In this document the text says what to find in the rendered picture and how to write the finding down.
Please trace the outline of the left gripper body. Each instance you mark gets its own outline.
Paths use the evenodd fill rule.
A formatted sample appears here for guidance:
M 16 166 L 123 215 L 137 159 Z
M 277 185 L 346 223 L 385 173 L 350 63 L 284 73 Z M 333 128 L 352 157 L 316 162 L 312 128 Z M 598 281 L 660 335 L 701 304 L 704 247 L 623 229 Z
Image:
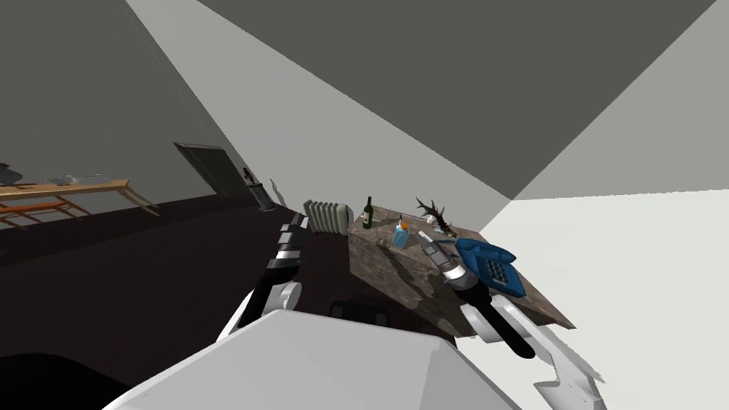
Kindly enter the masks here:
M 300 252 L 308 234 L 308 217 L 300 213 L 294 213 L 292 221 L 283 224 L 280 228 L 278 239 L 279 253 Z

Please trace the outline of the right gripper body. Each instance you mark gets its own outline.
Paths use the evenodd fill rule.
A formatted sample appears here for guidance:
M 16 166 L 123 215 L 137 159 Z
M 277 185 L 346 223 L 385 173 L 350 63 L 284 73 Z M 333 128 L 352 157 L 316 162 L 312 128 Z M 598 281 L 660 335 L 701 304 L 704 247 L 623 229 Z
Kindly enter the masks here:
M 456 261 L 444 244 L 450 241 L 431 241 L 426 245 L 426 255 L 439 270 L 453 270 L 456 268 Z

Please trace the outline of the dark antler ornament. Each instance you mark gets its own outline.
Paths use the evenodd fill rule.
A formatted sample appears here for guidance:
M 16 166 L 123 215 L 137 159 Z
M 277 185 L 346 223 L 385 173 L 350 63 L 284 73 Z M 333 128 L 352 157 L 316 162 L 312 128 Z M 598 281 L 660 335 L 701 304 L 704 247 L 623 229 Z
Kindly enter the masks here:
M 431 217 L 434 220 L 436 230 L 439 233 L 442 233 L 443 235 L 448 236 L 449 238 L 457 238 L 457 233 L 452 229 L 451 223 L 446 223 L 445 218 L 443 216 L 444 209 L 439 209 L 433 200 L 430 201 L 430 205 L 426 205 L 423 201 L 421 201 L 419 198 L 416 198 L 418 202 L 418 209 L 422 209 L 424 211 L 423 216 Z

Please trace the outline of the pale grey radiator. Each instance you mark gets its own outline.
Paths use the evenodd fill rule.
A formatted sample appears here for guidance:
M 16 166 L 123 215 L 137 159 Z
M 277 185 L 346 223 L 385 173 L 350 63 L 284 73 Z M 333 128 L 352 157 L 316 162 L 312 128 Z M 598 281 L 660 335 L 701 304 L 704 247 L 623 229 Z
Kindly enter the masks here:
M 352 209 L 346 204 L 307 200 L 303 209 L 308 218 L 308 228 L 313 233 L 346 236 L 355 221 Z

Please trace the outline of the brown stone table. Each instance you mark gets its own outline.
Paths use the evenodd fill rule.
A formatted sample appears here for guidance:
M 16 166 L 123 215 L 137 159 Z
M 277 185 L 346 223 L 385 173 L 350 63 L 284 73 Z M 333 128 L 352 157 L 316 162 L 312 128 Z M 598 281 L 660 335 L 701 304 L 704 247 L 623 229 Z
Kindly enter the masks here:
M 347 235 L 351 272 L 450 335 L 473 336 L 475 331 L 460 310 L 462 300 L 415 239 L 418 231 L 433 239 L 443 239 L 444 235 L 423 219 L 380 206 L 374 208 L 371 229 L 363 228 L 361 211 L 354 215 Z M 400 216 L 408 225 L 406 248 L 392 246 Z

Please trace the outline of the blue telephone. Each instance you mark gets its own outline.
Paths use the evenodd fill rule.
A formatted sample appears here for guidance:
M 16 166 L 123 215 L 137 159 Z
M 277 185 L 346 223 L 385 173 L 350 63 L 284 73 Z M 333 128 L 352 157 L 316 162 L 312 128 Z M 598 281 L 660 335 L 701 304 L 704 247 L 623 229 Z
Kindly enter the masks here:
M 455 247 L 465 267 L 489 288 L 514 298 L 526 296 L 525 287 L 513 266 L 516 257 L 511 252 L 472 238 L 459 238 Z

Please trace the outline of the dark grey door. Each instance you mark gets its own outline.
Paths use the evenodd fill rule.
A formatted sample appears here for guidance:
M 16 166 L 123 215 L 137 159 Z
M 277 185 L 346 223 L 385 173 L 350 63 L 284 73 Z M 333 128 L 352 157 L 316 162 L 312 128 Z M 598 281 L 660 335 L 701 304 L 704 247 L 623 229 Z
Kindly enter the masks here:
M 179 142 L 174 142 L 174 146 L 219 196 L 246 197 L 248 201 L 252 200 L 243 177 L 223 148 Z

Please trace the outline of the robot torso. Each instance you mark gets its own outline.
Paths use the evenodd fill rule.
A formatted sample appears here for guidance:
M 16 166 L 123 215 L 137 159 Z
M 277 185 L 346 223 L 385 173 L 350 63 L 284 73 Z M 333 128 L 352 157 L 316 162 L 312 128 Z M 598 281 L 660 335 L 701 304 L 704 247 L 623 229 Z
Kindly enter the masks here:
M 521 410 L 438 337 L 276 310 L 103 410 Z

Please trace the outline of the light wooden table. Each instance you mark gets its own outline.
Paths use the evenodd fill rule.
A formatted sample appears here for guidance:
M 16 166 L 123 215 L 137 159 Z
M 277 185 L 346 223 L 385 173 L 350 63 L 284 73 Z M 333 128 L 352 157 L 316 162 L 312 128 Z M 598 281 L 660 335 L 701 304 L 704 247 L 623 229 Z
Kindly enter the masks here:
M 20 182 L 22 178 L 22 174 L 0 163 L 0 203 L 6 206 L 20 206 L 53 202 L 57 201 L 58 197 L 68 200 L 71 195 L 113 191 L 149 214 L 159 215 L 153 210 L 155 205 L 135 192 L 127 179 L 111 180 L 102 175 L 81 175 L 50 178 L 44 184 L 22 184 Z

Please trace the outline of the orange wooden chair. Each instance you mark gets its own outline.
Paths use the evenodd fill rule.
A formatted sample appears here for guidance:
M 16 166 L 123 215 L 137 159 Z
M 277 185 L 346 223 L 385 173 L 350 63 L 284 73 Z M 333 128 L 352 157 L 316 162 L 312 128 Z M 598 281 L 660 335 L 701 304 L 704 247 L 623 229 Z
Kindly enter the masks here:
M 40 221 L 40 219 L 37 219 L 35 215 L 49 212 L 57 212 L 69 216 L 73 219 L 79 219 L 79 221 L 82 221 L 82 216 L 73 214 L 71 212 L 72 210 L 79 211 L 86 216 L 92 215 L 92 213 L 78 205 L 75 205 L 73 202 L 58 197 L 57 201 L 53 202 L 27 204 L 20 206 L 6 206 L 0 203 L 0 224 L 27 231 L 29 230 L 28 226 L 19 225 L 16 222 L 11 221 L 11 218 L 25 218 L 30 219 L 30 221 L 36 224 L 42 224 L 43 222 Z

